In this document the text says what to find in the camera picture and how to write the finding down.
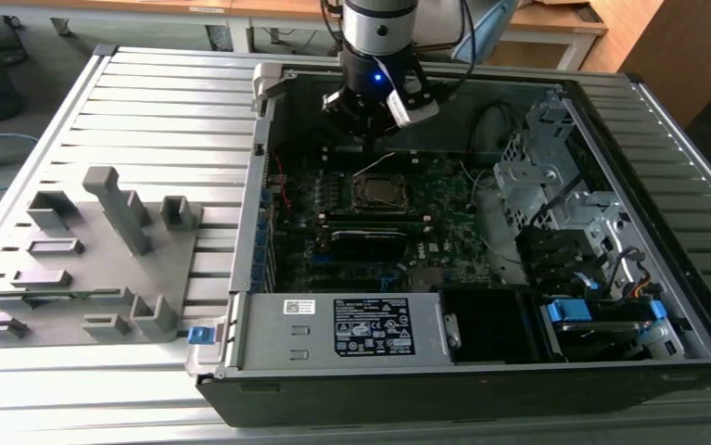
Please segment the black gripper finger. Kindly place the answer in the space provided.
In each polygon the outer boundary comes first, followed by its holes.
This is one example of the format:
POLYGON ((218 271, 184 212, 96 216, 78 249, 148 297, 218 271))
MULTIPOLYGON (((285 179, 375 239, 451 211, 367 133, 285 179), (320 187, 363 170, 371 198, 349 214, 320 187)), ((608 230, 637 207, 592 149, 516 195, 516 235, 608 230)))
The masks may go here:
POLYGON ((369 130, 369 115, 365 108, 356 107, 352 111, 352 123, 349 132, 361 143, 363 152, 372 151, 372 136, 369 130))
POLYGON ((388 109, 377 109, 371 118, 371 149, 379 141, 397 132, 397 124, 388 109))

